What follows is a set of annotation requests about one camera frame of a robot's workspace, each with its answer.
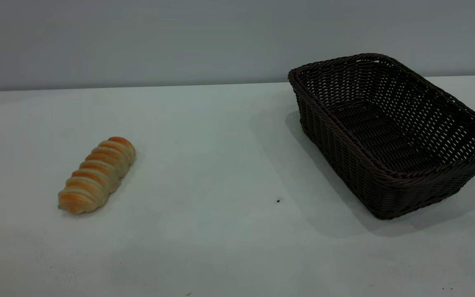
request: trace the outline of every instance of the rectangular basket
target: rectangular basket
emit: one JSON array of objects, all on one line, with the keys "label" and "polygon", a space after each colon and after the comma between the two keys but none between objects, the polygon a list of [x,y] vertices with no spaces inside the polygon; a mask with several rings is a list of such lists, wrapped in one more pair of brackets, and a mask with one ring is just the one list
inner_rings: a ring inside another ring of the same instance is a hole
[{"label": "rectangular basket", "polygon": [[397,60],[316,62],[289,81],[303,131],[375,217],[442,201],[475,175],[475,112]]}]

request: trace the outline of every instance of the table surface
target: table surface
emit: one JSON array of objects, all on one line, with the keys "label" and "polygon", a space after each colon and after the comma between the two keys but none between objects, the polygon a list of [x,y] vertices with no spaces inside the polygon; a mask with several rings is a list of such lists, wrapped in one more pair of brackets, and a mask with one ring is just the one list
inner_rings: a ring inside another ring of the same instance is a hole
[{"label": "table surface", "polygon": [[[429,79],[475,110],[475,76]],[[120,188],[58,210],[111,136],[137,150]],[[303,134],[288,83],[0,92],[0,296],[190,293],[474,296],[475,177],[380,221]]]}]

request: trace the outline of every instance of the bread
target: bread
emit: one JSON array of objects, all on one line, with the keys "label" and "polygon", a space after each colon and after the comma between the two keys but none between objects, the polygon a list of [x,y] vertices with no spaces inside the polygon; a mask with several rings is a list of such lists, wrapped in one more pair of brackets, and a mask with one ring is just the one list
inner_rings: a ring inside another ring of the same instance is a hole
[{"label": "bread", "polygon": [[106,203],[109,193],[117,190],[134,159],[135,149],[126,139],[102,141],[58,193],[58,208],[73,214],[95,211]]}]

